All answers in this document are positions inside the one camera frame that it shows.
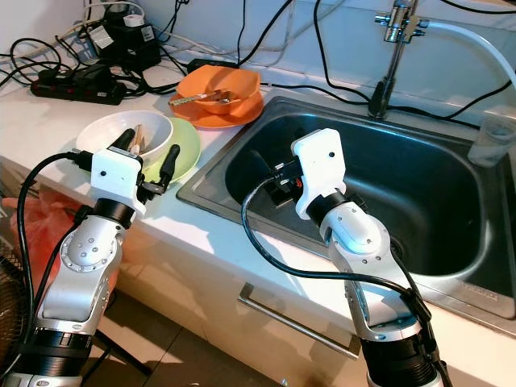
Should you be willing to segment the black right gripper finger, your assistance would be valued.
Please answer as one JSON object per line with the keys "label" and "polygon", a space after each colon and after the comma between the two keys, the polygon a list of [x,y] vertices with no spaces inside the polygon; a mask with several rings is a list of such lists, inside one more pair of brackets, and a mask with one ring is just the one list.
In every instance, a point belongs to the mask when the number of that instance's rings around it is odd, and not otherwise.
{"label": "black right gripper finger", "polygon": [[262,157],[261,152],[250,150],[246,154],[246,177],[253,183],[260,183],[265,178],[271,177],[273,170]]}

